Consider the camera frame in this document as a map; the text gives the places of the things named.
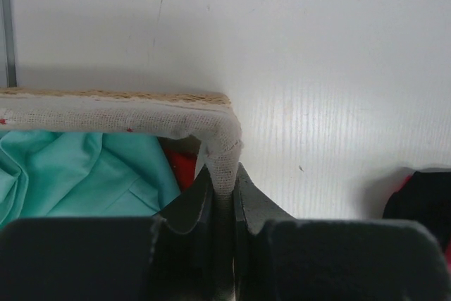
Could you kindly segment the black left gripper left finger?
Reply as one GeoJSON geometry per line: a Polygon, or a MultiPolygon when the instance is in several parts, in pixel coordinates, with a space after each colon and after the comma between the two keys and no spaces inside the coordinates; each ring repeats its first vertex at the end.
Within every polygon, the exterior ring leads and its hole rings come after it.
{"type": "Polygon", "coordinates": [[[18,219],[1,230],[2,300],[211,300],[213,187],[146,217],[18,219]]]}

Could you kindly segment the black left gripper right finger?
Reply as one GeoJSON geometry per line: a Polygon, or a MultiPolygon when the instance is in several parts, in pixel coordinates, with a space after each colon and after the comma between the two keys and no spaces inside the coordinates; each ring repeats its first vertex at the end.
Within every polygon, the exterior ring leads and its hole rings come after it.
{"type": "Polygon", "coordinates": [[[234,187],[238,300],[449,300],[437,240],[408,220],[296,219],[243,166],[234,187]]]}

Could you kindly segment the wicker basket with cloth liner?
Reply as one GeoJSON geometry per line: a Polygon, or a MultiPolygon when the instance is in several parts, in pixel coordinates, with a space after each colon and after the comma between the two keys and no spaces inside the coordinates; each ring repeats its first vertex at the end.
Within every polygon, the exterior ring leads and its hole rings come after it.
{"type": "Polygon", "coordinates": [[[147,133],[201,142],[217,200],[232,194],[242,149],[240,122],[224,94],[152,94],[1,89],[2,130],[147,133]]]}

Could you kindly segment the teal t shirt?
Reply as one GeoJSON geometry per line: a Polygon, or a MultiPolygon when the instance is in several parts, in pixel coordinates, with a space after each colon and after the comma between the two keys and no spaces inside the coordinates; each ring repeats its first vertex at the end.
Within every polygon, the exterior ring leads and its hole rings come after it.
{"type": "Polygon", "coordinates": [[[1,225],[42,217],[152,216],[180,194],[157,137],[1,132],[1,225]]]}

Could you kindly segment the pink t shirt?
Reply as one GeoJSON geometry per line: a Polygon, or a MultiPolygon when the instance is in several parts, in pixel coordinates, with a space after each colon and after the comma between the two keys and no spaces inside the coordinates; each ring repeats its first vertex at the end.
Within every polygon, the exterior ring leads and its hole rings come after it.
{"type": "Polygon", "coordinates": [[[398,188],[395,189],[394,193],[400,192],[400,191],[408,184],[408,182],[412,179],[412,177],[413,177],[412,174],[408,175],[408,176],[403,180],[402,184],[401,184],[398,188]]]}

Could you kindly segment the black t shirt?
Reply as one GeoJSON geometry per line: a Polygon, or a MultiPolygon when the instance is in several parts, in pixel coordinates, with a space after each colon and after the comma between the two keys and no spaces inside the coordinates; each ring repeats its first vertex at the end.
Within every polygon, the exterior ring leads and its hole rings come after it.
{"type": "Polygon", "coordinates": [[[400,192],[391,194],[383,218],[420,223],[446,250],[450,245],[450,173],[416,171],[412,175],[400,192]]]}

